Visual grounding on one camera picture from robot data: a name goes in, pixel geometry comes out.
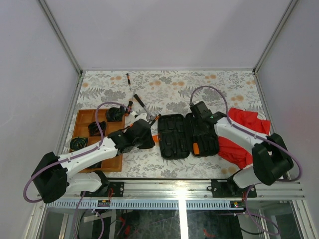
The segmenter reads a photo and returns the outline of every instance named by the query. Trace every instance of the red cloth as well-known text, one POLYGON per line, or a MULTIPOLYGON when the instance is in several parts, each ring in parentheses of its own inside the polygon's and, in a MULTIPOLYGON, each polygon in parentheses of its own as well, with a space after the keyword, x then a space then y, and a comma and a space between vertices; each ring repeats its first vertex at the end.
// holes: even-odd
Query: red cloth
MULTIPOLYGON (((259 133, 269 134, 270 132, 270 121, 258 119, 257 112, 231 108, 229 110, 229 116, 235 122, 240 123, 241 125, 259 133)), ((218 141, 218 154, 222 158, 236 164, 241 169, 253 163, 252 155, 242 147, 223 137, 219 137, 218 141)))

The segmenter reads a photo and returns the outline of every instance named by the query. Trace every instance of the floral tablecloth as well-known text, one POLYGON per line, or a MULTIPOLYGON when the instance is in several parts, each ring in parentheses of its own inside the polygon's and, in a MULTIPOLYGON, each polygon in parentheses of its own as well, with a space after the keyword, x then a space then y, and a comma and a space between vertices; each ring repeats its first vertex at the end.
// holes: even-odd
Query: floral tablecloth
MULTIPOLYGON (((113 101, 128 104, 133 90, 141 97, 148 110, 162 115, 190 112, 191 92, 202 85, 220 89, 226 96, 229 107, 256 111, 264 119, 264 111, 251 71, 87 71, 84 76, 76 109, 72 118, 64 152, 69 151, 77 111, 94 109, 101 102, 113 101), (130 74, 130 91, 126 73, 130 74)), ((202 89, 194 101, 203 100, 212 112, 225 112, 224 101, 211 89, 202 89)), ((134 99, 133 109, 143 113, 143 108, 134 99)), ((126 125, 134 121, 126 117, 126 125)), ((157 134, 157 123, 152 127, 157 134)), ((238 167, 218 155, 196 158, 191 154, 186 159, 165 160, 156 144, 152 149, 133 149, 123 155, 122 172, 107 173, 108 177, 145 178, 227 178, 238 167)))

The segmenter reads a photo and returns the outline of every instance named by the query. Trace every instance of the wooden tray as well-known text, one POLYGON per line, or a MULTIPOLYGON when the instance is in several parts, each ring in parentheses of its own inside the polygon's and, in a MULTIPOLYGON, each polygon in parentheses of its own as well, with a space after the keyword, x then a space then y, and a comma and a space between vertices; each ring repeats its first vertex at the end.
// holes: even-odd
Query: wooden tray
MULTIPOLYGON (((106 122, 105 136, 109 133, 123 129, 125 125, 125 116, 123 116, 121 122, 107 122, 105 113, 108 109, 99 109, 98 120, 99 122, 106 122)), ((74 137, 85 137, 88 138, 88 146, 92 145, 101 140, 100 136, 90 136, 88 126, 90 123, 95 121, 95 110, 79 110, 76 117, 75 126, 72 138, 74 137)), ((101 168, 86 168, 80 173, 88 173, 95 170, 101 170, 103 172, 121 172, 122 171, 122 158, 123 155, 107 159, 102 161, 101 168)))

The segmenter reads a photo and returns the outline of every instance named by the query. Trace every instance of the gray wall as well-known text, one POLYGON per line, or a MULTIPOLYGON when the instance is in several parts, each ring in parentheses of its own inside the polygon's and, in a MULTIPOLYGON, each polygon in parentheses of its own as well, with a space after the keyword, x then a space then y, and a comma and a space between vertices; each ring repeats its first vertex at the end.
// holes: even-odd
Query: gray wall
POLYGON ((0 22, 0 237, 19 239, 23 187, 56 149, 77 75, 36 0, 2 0, 0 22))
POLYGON ((259 77, 273 123, 300 160, 302 183, 319 229, 319 1, 300 0, 259 77))
POLYGON ((47 0, 84 69, 253 68, 290 0, 47 0))

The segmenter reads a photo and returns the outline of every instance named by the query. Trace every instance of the black toolbox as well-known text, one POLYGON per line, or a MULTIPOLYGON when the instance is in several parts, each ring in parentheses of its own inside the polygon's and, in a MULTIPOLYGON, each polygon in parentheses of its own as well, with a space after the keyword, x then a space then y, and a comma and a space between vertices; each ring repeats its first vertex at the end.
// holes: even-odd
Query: black toolbox
POLYGON ((198 125, 192 113, 164 115, 158 121, 159 146, 165 159, 216 155, 219 152, 218 136, 214 129, 198 125))

